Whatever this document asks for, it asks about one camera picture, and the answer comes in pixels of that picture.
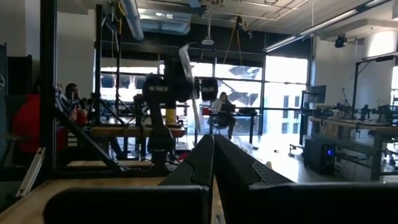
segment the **desktop computer tower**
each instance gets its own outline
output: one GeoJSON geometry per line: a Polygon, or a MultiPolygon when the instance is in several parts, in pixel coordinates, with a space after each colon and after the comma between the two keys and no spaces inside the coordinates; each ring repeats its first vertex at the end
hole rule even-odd
{"type": "Polygon", "coordinates": [[[305,140],[304,166],[318,174],[333,175],[335,172],[336,145],[314,139],[305,140]]]}

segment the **wire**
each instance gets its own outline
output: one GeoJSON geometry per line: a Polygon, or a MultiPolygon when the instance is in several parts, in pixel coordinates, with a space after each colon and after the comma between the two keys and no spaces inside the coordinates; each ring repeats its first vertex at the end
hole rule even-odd
{"type": "Polygon", "coordinates": [[[223,64],[225,64],[226,57],[228,56],[229,48],[231,47],[232,39],[234,38],[234,33],[235,33],[235,29],[236,29],[236,25],[237,25],[237,24],[238,24],[238,17],[236,17],[236,19],[235,19],[234,28],[233,28],[233,30],[232,30],[231,37],[229,38],[229,44],[228,44],[228,48],[226,49],[226,52],[225,52],[223,64]]]}

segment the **red object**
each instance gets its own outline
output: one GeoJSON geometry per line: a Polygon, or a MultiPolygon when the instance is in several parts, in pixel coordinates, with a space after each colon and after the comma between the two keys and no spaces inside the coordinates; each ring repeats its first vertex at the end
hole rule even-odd
{"type": "Polygon", "coordinates": [[[211,114],[210,108],[203,108],[203,115],[210,115],[210,114],[211,114]]]}
{"type": "MultiPolygon", "coordinates": [[[[77,122],[86,121],[87,118],[79,118],[77,122]]],[[[20,108],[12,123],[12,132],[26,138],[19,143],[22,152],[36,153],[40,146],[40,96],[30,95],[27,102],[20,108]]],[[[57,150],[66,148],[68,144],[68,130],[57,129],[57,150]]]]}

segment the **large window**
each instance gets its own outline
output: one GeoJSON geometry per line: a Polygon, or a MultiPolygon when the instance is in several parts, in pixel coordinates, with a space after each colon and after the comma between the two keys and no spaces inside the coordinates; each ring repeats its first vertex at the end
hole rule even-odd
{"type": "Polygon", "coordinates": [[[289,144],[299,143],[299,108],[302,91],[307,88],[307,67],[305,59],[266,58],[262,140],[269,147],[288,149],[289,144]]]}
{"type": "Polygon", "coordinates": [[[267,56],[266,81],[269,82],[307,82],[308,60],[267,56]]]}
{"type": "Polygon", "coordinates": [[[216,78],[261,80],[262,68],[216,64],[215,76],[216,78]]]}
{"type": "Polygon", "coordinates": [[[298,108],[297,98],[300,99],[305,85],[265,83],[264,107],[265,108],[298,108]]]}
{"type": "Polygon", "coordinates": [[[225,92],[237,107],[260,107],[261,83],[218,80],[218,93],[225,92]]]}
{"type": "MultiPolygon", "coordinates": [[[[119,95],[120,100],[132,102],[132,97],[142,93],[145,76],[120,75],[119,95]]],[[[103,73],[101,75],[101,97],[104,100],[116,99],[116,75],[103,73]]]]}

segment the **concrete floor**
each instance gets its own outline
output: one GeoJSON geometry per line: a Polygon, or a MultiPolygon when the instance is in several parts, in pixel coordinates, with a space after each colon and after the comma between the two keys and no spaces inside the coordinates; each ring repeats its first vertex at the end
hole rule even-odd
{"type": "MultiPolygon", "coordinates": [[[[192,135],[184,136],[178,140],[177,149],[192,149],[195,137],[192,135]]],[[[232,139],[242,148],[250,149],[248,146],[249,136],[233,136],[232,139]]],[[[259,161],[272,163],[272,168],[278,173],[284,175],[296,183],[309,182],[368,182],[370,179],[370,169],[358,166],[356,164],[342,161],[337,163],[341,171],[335,176],[319,175],[316,172],[304,167],[301,157],[301,150],[292,151],[295,157],[289,157],[289,144],[298,142],[296,134],[278,134],[263,136],[254,136],[253,145],[258,150],[251,150],[250,154],[259,161]]],[[[129,139],[129,147],[134,147],[134,140],[129,139]]],[[[381,177],[380,182],[398,182],[398,176],[381,177]]]]}

